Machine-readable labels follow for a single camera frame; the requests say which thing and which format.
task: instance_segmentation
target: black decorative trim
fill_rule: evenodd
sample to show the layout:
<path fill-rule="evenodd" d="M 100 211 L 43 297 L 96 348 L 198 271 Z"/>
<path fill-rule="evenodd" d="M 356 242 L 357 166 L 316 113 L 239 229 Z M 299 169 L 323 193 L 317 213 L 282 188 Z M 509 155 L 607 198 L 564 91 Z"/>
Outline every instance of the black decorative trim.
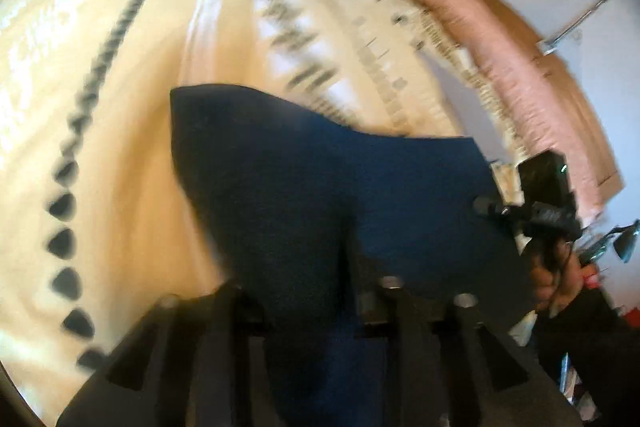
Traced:
<path fill-rule="evenodd" d="M 51 281 L 51 288 L 72 301 L 77 301 L 82 295 L 78 272 L 69 266 L 60 270 L 60 273 Z"/>
<path fill-rule="evenodd" d="M 131 27 L 136 15 L 145 0 L 130 0 L 120 14 L 115 27 L 100 48 L 90 73 L 84 80 L 83 89 L 76 94 L 76 105 L 79 112 L 69 115 L 67 123 L 72 137 L 60 146 L 62 158 L 53 171 L 56 183 L 69 188 L 78 177 L 79 167 L 76 154 L 82 145 L 84 133 L 91 126 L 91 113 L 99 102 L 99 92 L 124 37 Z M 71 192 L 65 192 L 55 201 L 47 203 L 47 212 L 60 221 L 68 221 L 76 213 L 76 198 Z M 70 259 L 76 253 L 76 238 L 70 228 L 63 228 L 49 239 L 47 251 L 60 259 Z M 63 268 L 51 282 L 53 291 L 71 300 L 78 300 L 82 294 L 82 285 L 78 273 L 72 267 Z M 62 322 L 62 327 L 83 339 L 92 339 L 95 334 L 94 324 L 89 315 L 80 308 L 73 309 Z M 95 348 L 87 349 L 77 361 L 86 369 L 96 369 L 104 360 L 105 354 Z"/>
<path fill-rule="evenodd" d="M 297 18 L 302 10 L 293 7 L 290 0 L 268 0 L 264 17 L 278 25 L 279 32 L 271 41 L 272 46 L 282 46 L 287 52 L 299 51 L 318 38 L 318 34 L 305 30 L 298 24 Z M 323 64 L 320 60 L 308 60 L 301 70 L 287 83 L 285 90 L 304 89 L 305 105 L 329 118 L 330 120 L 348 127 L 357 127 L 355 113 L 346 106 L 338 105 L 323 93 L 320 88 L 325 86 L 338 73 L 331 64 Z"/>
<path fill-rule="evenodd" d="M 407 81 L 400 77 L 400 78 L 396 78 L 392 83 L 391 83 L 391 87 L 393 87 L 396 91 L 400 91 L 403 90 L 407 85 Z"/>
<path fill-rule="evenodd" d="M 76 237 L 71 229 L 62 229 L 47 243 L 47 251 L 60 259 L 71 259 L 76 253 Z"/>
<path fill-rule="evenodd" d="M 83 339 L 92 339 L 95 335 L 94 323 L 92 323 L 89 315 L 80 308 L 71 310 L 71 313 L 62 321 L 62 327 Z"/>
<path fill-rule="evenodd" d="M 335 9 L 340 10 L 339 4 L 336 4 Z M 347 13 L 342 13 L 342 15 L 343 18 L 346 18 L 348 16 Z M 396 16 L 396 19 L 392 20 L 400 23 L 402 22 L 402 17 Z M 409 126 L 408 116 L 404 108 L 402 107 L 402 103 L 398 97 L 398 93 L 392 87 L 392 83 L 389 77 L 386 75 L 385 71 L 379 63 L 380 58 L 384 57 L 388 50 L 384 51 L 383 54 L 379 57 L 374 55 L 370 46 L 373 44 L 373 42 L 376 41 L 376 37 L 373 37 L 372 39 L 369 38 L 368 42 L 365 42 L 362 38 L 363 35 L 361 26 L 366 24 L 366 22 L 367 20 L 365 16 L 357 16 L 355 19 L 353 19 L 351 21 L 350 28 L 346 28 L 348 30 L 348 37 L 350 38 L 354 49 L 356 49 L 358 60 L 360 61 L 366 73 L 369 75 L 369 78 L 371 79 L 376 92 L 380 97 L 380 100 L 382 100 L 386 113 L 388 114 L 389 120 L 395 128 L 396 133 L 404 135 L 407 133 Z M 324 77 L 325 74 L 326 73 L 323 72 L 323 74 L 321 75 L 319 84 L 323 84 L 327 81 L 327 79 L 325 79 Z"/>
<path fill-rule="evenodd" d="M 82 355 L 78 357 L 76 365 L 90 371 L 96 371 L 107 359 L 100 349 L 97 347 L 89 347 Z"/>

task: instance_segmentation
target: bed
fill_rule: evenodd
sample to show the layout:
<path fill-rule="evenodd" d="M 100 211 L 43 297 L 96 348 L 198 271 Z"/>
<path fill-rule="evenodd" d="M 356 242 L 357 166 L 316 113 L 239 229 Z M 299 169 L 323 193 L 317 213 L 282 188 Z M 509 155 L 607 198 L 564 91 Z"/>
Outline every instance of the bed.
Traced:
<path fill-rule="evenodd" d="M 487 1 L 501 19 L 513 13 Z M 205 295 L 225 280 L 175 180 L 172 87 L 250 86 L 363 132 L 460 136 L 426 54 L 477 97 L 508 159 L 495 165 L 498 185 L 520 197 L 514 166 L 529 131 L 435 6 L 2 0 L 0 11 L 0 360 L 46 425 L 161 296 Z M 575 145 L 594 173 L 582 187 L 590 218 L 620 177 L 575 82 L 548 66 L 572 121 L 590 123 Z"/>

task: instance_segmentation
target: dark clothing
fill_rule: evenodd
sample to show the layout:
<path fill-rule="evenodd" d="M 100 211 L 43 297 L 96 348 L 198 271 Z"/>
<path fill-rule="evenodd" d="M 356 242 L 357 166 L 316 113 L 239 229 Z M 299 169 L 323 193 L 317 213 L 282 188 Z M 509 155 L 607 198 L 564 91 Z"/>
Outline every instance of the dark clothing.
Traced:
<path fill-rule="evenodd" d="M 500 198 L 473 139 L 364 134 L 240 86 L 171 102 L 182 187 L 275 323 L 335 321 L 352 242 L 416 296 L 473 293 L 504 328 L 531 309 L 511 229 L 473 210 Z"/>
<path fill-rule="evenodd" d="M 552 378 L 569 353 L 585 388 L 602 413 L 600 425 L 640 425 L 640 330 L 611 309 L 600 290 L 584 289 L 550 319 L 540 317 L 536 340 L 540 363 Z"/>

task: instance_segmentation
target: black lamp shade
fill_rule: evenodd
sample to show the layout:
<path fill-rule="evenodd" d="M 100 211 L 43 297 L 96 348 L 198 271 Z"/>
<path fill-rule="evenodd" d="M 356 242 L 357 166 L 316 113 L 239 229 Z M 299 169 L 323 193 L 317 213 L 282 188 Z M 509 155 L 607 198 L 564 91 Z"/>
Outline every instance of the black lamp shade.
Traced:
<path fill-rule="evenodd" d="M 638 232 L 640 232 L 640 221 L 636 221 L 631 227 L 628 227 L 613 242 L 613 248 L 623 263 L 628 263 L 634 253 Z"/>

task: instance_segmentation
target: metal screw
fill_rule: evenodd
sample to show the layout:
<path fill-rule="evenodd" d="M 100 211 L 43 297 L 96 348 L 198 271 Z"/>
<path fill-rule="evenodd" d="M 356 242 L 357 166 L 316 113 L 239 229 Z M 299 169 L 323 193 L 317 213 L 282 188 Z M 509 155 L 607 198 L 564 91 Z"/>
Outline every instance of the metal screw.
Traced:
<path fill-rule="evenodd" d="M 453 297 L 453 304 L 458 308 L 473 308 L 478 304 L 478 298 L 471 293 L 461 293 Z"/>
<path fill-rule="evenodd" d="M 397 290 L 404 285 L 404 282 L 396 275 L 385 275 L 380 279 L 380 285 L 387 290 Z"/>

